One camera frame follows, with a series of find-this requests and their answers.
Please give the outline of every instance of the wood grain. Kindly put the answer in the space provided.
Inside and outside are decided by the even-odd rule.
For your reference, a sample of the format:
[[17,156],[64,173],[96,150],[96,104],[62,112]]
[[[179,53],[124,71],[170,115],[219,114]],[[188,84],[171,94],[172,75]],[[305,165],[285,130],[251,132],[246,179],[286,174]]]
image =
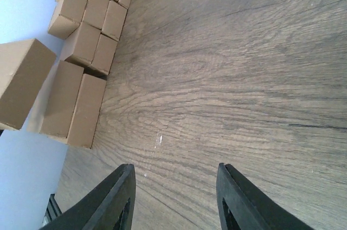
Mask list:
[[133,163],[133,229],[219,229],[231,163],[316,229],[347,225],[347,0],[132,0],[66,210]]

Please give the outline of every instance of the stack of cardboard boxes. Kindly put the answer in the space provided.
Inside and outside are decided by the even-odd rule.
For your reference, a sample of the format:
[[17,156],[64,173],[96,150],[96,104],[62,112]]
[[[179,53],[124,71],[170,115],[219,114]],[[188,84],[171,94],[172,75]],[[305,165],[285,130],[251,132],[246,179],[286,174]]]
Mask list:
[[91,148],[106,86],[104,78],[131,0],[56,1],[48,32],[65,42],[45,111],[36,120],[34,131],[69,145]]

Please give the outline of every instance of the white wall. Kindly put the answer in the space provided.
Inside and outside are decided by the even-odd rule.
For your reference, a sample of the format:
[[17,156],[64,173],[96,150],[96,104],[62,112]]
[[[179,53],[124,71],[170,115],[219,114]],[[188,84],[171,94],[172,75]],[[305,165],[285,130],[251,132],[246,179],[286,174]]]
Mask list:
[[[63,41],[47,34],[54,7],[54,0],[0,0],[0,43],[35,37],[59,55]],[[0,136],[0,229],[40,228],[67,151],[25,126]]]

